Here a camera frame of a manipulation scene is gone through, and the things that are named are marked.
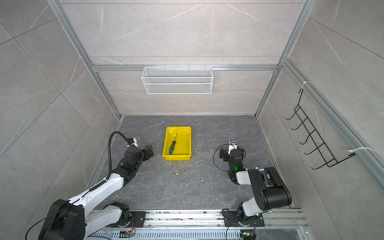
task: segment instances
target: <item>black wire rack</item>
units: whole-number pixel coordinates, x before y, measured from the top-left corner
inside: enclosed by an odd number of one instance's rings
[[[314,145],[315,145],[316,148],[315,148],[313,151],[311,151],[310,153],[304,153],[304,154],[305,154],[305,155],[309,155],[309,154],[313,153],[314,151],[318,150],[318,152],[320,153],[322,159],[324,160],[325,163],[324,163],[323,165],[321,165],[320,167],[317,167],[317,168],[312,168],[312,169],[313,169],[313,170],[316,170],[316,169],[319,169],[319,168],[321,168],[321,167],[323,167],[323,166],[325,166],[325,165],[327,165],[328,167],[332,167],[332,166],[335,166],[336,164],[341,163],[342,161],[347,160],[347,159],[350,158],[350,157],[355,156],[355,155],[356,155],[355,153],[351,153],[351,154],[348,155],[348,157],[346,157],[346,158],[344,158],[343,160],[340,160],[340,161],[338,161],[338,160],[335,158],[335,156],[333,155],[333,153],[331,152],[331,150],[329,149],[329,147],[327,146],[327,144],[324,142],[322,136],[319,134],[319,132],[317,131],[317,129],[315,128],[315,126],[313,125],[313,123],[311,122],[311,120],[308,118],[307,114],[304,112],[304,110],[303,110],[303,109],[301,108],[301,106],[300,106],[300,100],[301,100],[301,96],[303,95],[303,89],[300,89],[299,94],[300,94],[299,102],[297,103],[296,107],[294,108],[295,113],[294,113],[290,118],[286,118],[286,119],[287,119],[287,120],[291,120],[291,119],[296,115],[296,116],[299,118],[299,120],[301,121],[300,125],[299,125],[297,128],[295,128],[295,129],[291,128],[292,130],[297,130],[301,125],[303,125],[303,126],[305,127],[305,130],[306,130],[307,133],[308,133],[308,137],[307,137],[307,139],[305,140],[304,143],[301,143],[301,142],[300,142],[301,145],[306,144],[306,142],[308,141],[309,138],[311,138],[311,140],[313,141],[313,143],[314,143]],[[299,116],[299,114],[297,113],[299,110],[301,110],[301,112],[305,115],[305,119],[304,119],[304,120],[302,120],[301,117]],[[313,131],[309,132],[308,128],[307,128],[307,127],[305,126],[305,124],[304,124],[305,121],[309,122],[309,123],[312,125],[312,127],[313,127],[313,129],[314,129]],[[313,137],[312,137],[313,133],[317,133],[317,135],[318,135],[318,136],[320,137],[320,139],[321,139],[320,142],[318,142],[318,143],[315,142],[315,140],[314,140]],[[325,160],[325,158],[324,158],[324,154],[323,154],[323,153],[320,151],[320,149],[319,149],[321,146],[325,146],[326,150],[329,151],[330,155],[332,156],[332,159],[331,159],[331,160],[329,160],[329,161]]]

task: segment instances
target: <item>yellow tray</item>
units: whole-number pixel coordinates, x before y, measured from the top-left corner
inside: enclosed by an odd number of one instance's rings
[[[175,149],[172,154],[169,154],[169,148],[176,134]],[[191,127],[167,127],[163,157],[167,161],[190,160],[191,152]]]

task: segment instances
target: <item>cable tie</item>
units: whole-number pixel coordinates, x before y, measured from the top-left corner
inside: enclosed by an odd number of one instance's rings
[[[306,81],[304,81],[304,82],[303,82],[303,85],[301,86],[301,88],[303,88],[304,84],[306,84],[306,83],[310,83],[310,82],[306,82]]]
[[[358,148],[350,149],[350,150],[347,150],[347,151],[348,152],[354,152],[354,151],[357,151],[357,150],[360,150],[360,149],[370,149],[370,150],[373,150],[373,148],[371,148],[371,147],[358,147]]]

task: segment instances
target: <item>aluminum frame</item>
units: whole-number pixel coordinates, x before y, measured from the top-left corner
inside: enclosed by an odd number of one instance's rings
[[[301,31],[303,30],[303,27],[313,9],[313,6],[315,5],[316,0],[306,0],[303,3],[303,7],[301,8],[301,11],[299,13],[299,16],[297,17],[296,23],[293,26],[291,35],[288,38],[288,41],[283,49],[283,52],[281,53],[279,62],[277,63],[277,71],[272,75],[271,80],[268,83],[267,88],[264,91],[263,97],[259,103],[259,106],[256,109],[255,116],[256,118],[260,117],[261,112],[264,109],[264,106],[266,104],[266,101],[268,100],[269,96],[271,95],[272,89],[276,84],[277,79],[279,78],[280,72],[281,72],[281,64],[284,60],[284,58],[289,57],[289,55],[292,52],[292,49],[299,38],[299,35]]]
[[[109,107],[111,108],[113,114],[117,119],[121,116],[119,113],[119,110],[117,109],[114,101],[112,100],[111,96],[109,95],[108,90],[103,84],[103,81],[101,80],[100,76],[92,69],[92,62],[87,54],[84,46],[81,44],[80,39],[78,38],[77,34],[74,31],[74,28],[71,24],[71,22],[68,19],[68,16],[66,15],[61,3],[58,0],[47,0],[48,4],[51,6],[52,11],[55,13],[57,19],[59,20],[61,26],[63,27],[65,33],[67,34],[68,38],[70,39],[73,47],[76,49],[78,55],[80,56],[81,60],[83,61],[85,67],[87,68],[88,72],[90,73],[91,77],[95,81],[97,87],[100,89],[101,94],[104,96],[105,100],[107,101]]]
[[[283,61],[283,66],[297,80],[299,84],[308,79],[300,70],[287,58]],[[312,83],[303,85],[303,90],[313,100],[316,106],[321,110],[325,117],[331,122],[333,127],[348,143],[351,149],[358,147],[369,147],[366,141],[351,127],[351,125],[338,113],[338,111],[326,100],[326,98],[316,89]],[[355,152],[364,165],[384,188],[384,162],[374,152],[368,149],[360,149]]]
[[[93,65],[94,71],[142,71],[146,67],[210,67],[214,71],[276,71],[276,65],[222,65],[222,64],[189,64],[189,65]]]
[[[169,233],[182,233],[185,231],[207,232],[207,230],[214,230],[216,233],[225,233],[227,230],[221,209],[143,209],[130,211],[147,212],[144,227],[137,228],[136,232],[151,232],[153,233],[152,236],[156,239],[193,239],[193,236],[180,237],[180,235],[177,234],[170,237]],[[296,229],[298,235],[303,237],[302,239],[312,240],[310,230],[301,209],[273,209],[272,212],[264,213],[263,218],[265,226],[257,227],[257,229]],[[123,239],[118,237],[119,232],[128,229],[130,228],[104,228],[93,235],[101,235],[113,240],[118,240]],[[230,227],[228,234],[239,232],[240,229],[253,229],[253,227]],[[205,235],[199,239],[212,240],[225,239],[225,237],[222,234],[217,234],[214,238],[210,235]]]

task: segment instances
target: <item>mounting plate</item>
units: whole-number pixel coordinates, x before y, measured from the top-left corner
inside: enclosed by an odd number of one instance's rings
[[[143,212],[136,212],[136,211],[132,211],[130,212],[131,215],[132,215],[132,218],[135,220],[135,227],[138,228],[138,227],[143,227],[144,226],[144,221],[145,221],[145,215],[147,212],[143,211]],[[110,224],[108,225],[108,227],[119,227],[118,224]],[[125,226],[124,228],[131,228],[132,227],[132,221],[130,221],[128,223],[127,226]]]
[[[229,226],[231,226],[231,227],[243,227],[238,222],[231,225],[231,223],[233,223],[234,221],[237,220],[237,211],[223,211],[223,216],[224,216],[224,224],[226,227],[229,227]],[[260,214],[259,216],[256,217],[255,222],[256,222],[256,227],[265,226],[262,214]],[[254,226],[255,226],[254,223],[251,223],[249,225],[249,227],[254,227]]]

